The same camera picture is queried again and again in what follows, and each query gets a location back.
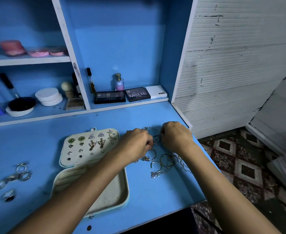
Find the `person's left hand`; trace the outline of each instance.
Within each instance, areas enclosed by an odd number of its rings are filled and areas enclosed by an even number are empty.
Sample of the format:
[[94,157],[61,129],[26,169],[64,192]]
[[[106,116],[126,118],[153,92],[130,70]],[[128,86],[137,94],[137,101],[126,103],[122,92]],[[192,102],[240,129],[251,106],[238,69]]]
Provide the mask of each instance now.
[[138,161],[144,157],[147,151],[153,148],[153,137],[147,130],[128,130],[123,135],[118,145],[112,150],[121,155],[125,165]]

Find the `white round container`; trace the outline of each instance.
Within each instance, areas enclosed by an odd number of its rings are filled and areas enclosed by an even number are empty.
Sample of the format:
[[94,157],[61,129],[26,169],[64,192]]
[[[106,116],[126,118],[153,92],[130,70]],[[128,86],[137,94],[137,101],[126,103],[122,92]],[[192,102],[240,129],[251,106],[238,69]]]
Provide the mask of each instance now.
[[59,104],[61,101],[63,101],[63,96],[58,93],[58,97],[55,98],[54,100],[51,100],[51,101],[48,101],[48,102],[40,102],[43,106],[54,106],[54,105],[57,105]]
[[24,110],[24,111],[20,111],[20,112],[12,111],[9,107],[5,108],[5,110],[11,117],[21,117],[21,116],[27,115],[28,113],[31,113],[34,108],[35,107],[32,107],[28,110]]
[[45,88],[36,92],[35,96],[40,102],[49,102],[59,98],[59,94],[57,88]]

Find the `pink compact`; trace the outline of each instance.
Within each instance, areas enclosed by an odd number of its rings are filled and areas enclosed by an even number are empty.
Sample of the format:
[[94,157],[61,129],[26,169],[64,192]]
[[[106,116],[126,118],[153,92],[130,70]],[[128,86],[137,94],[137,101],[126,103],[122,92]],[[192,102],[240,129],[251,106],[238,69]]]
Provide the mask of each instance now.
[[25,48],[18,40],[5,40],[0,42],[1,48],[9,56],[16,56],[24,54],[26,52]]
[[52,56],[63,56],[66,53],[65,47],[54,47],[49,50],[49,54]]
[[47,50],[33,50],[33,51],[28,51],[28,55],[32,57],[43,57],[43,56],[48,56],[49,52]]

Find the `forearm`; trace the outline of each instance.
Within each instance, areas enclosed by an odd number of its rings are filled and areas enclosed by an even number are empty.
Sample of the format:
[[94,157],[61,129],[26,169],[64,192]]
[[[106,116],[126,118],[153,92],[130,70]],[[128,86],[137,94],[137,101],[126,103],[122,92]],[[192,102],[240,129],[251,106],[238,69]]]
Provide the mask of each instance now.
[[114,151],[19,224],[11,233],[72,233],[106,186],[124,168]]
[[195,143],[180,156],[191,169],[225,233],[280,233],[211,163]]

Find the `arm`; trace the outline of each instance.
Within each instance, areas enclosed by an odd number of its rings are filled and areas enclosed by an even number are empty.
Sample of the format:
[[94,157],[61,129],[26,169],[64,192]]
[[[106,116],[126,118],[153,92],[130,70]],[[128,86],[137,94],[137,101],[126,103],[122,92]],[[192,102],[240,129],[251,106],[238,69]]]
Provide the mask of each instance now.
[[225,233],[280,234],[211,163],[194,143],[190,130],[179,122],[168,122],[160,136],[163,145],[190,168]]
[[128,164],[144,157],[153,146],[146,130],[127,131],[108,152],[67,189],[53,196],[10,233],[72,233],[83,216],[113,178]]

